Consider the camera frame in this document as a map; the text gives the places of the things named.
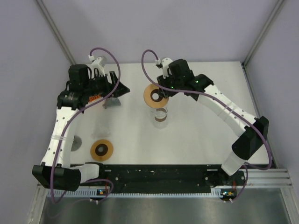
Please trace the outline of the wooden rimmed glass dripper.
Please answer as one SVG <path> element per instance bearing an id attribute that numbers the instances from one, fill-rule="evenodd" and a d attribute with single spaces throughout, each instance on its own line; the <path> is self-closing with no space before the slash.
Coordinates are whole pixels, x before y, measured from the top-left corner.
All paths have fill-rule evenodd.
<path id="1" fill-rule="evenodd" d="M 150 84 L 145 88 L 143 99 L 147 106 L 158 109 L 167 105 L 169 99 L 161 97 L 158 93 L 159 88 L 154 84 Z"/>

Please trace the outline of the glass carafe with wooden collar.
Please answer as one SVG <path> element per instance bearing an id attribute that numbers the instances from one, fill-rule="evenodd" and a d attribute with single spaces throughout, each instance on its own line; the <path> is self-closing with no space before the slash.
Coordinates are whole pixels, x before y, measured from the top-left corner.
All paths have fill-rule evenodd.
<path id="1" fill-rule="evenodd" d="M 154 127 L 163 129 L 168 124 L 168 109 L 167 107 L 152 108 L 151 121 Z"/>

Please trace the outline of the orange white coffee filter bag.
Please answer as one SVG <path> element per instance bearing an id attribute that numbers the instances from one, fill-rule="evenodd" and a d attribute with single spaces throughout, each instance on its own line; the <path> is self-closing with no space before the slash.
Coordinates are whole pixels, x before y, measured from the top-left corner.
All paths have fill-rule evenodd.
<path id="1" fill-rule="evenodd" d="M 91 102 L 93 102 L 93 101 L 95 101 L 97 99 L 101 99 L 101 95 L 94 95 L 94 96 L 89 97 L 89 101 L 88 102 L 91 103 Z"/>

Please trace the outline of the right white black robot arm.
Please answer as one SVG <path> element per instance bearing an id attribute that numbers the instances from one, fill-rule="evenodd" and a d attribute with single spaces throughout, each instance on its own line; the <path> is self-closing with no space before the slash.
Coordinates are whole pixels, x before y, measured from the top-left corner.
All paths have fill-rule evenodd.
<path id="1" fill-rule="evenodd" d="M 218 179 L 228 185 L 235 179 L 235 172 L 247 162 L 264 144 L 267 138 L 269 121 L 245 112 L 228 99 L 204 74 L 194 75 L 185 59 L 157 59 L 156 66 L 163 70 L 157 77 L 161 86 L 160 95 L 169 98 L 183 90 L 186 96 L 213 111 L 236 134 L 237 140 L 232 144 L 232 151 L 221 165 Z"/>

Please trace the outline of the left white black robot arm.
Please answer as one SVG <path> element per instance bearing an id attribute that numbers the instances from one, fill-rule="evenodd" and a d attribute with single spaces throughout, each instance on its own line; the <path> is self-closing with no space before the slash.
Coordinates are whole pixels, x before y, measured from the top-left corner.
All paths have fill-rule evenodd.
<path id="1" fill-rule="evenodd" d="M 118 98 L 129 93 L 130 89 L 119 81 L 114 71 L 101 76 L 98 68 L 75 64 L 69 67 L 68 74 L 66 88 L 57 97 L 56 122 L 48 149 L 41 163 L 33 166 L 32 175 L 45 188 L 76 191 L 88 180 L 101 185 L 106 179 L 100 163 L 71 166 L 76 128 L 90 98 Z"/>

